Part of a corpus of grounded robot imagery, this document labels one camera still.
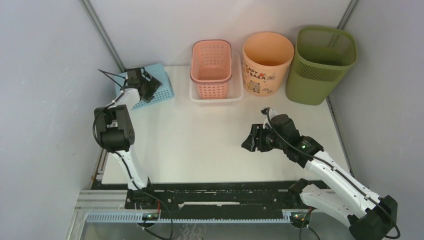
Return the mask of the blue plastic basket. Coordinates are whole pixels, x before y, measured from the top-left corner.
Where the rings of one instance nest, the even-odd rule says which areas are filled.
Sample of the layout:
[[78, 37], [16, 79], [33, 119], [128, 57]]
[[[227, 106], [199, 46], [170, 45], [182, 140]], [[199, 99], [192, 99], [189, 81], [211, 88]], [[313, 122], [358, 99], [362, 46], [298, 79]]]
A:
[[171, 99], [175, 96], [169, 76], [161, 63], [155, 63], [152, 65], [138, 68], [145, 68], [147, 72], [149, 72], [152, 76], [154, 76], [161, 82], [161, 86], [154, 94], [154, 99], [151, 101], [143, 101], [141, 100], [137, 89], [126, 88], [126, 80], [128, 78], [126, 71], [120, 74], [113, 75], [112, 79], [115, 81], [116, 93], [116, 98], [112, 101], [113, 106], [126, 105], [127, 108], [132, 108], [133, 110], [135, 110], [155, 103], [159, 103], [164, 100]]

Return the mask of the pink plastic basket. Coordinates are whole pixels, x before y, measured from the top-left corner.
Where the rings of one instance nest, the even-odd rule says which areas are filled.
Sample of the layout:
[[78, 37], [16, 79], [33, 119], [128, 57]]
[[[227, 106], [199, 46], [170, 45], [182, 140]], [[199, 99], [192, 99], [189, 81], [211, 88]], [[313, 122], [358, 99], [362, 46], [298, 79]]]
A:
[[225, 99], [232, 74], [232, 48], [229, 42], [210, 39], [200, 40], [193, 45], [190, 79], [200, 99]]

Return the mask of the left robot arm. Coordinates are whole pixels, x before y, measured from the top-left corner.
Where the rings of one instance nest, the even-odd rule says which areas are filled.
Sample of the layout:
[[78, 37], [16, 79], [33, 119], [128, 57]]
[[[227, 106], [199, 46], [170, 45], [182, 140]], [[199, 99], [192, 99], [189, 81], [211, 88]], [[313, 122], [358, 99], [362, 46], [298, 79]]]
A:
[[144, 67], [129, 68], [123, 79], [117, 97], [94, 110], [92, 132], [97, 144], [117, 158], [128, 189], [137, 194], [138, 204], [149, 209], [155, 205], [157, 196], [136, 155], [130, 110], [140, 101], [150, 102], [162, 83]]

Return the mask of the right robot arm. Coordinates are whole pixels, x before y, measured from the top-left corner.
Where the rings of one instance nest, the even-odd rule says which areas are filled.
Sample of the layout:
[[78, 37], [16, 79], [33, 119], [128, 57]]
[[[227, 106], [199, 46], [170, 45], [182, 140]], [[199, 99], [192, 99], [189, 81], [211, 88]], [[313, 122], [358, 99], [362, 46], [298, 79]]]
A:
[[251, 126], [241, 147], [250, 151], [283, 151], [302, 169], [319, 177], [327, 185], [320, 189], [304, 178], [289, 188], [289, 203], [295, 208], [304, 205], [320, 210], [345, 225], [356, 240], [397, 240], [398, 203], [390, 195], [380, 196], [341, 168], [324, 147], [310, 136], [301, 135], [287, 114], [278, 114], [266, 107], [261, 110], [264, 123]]

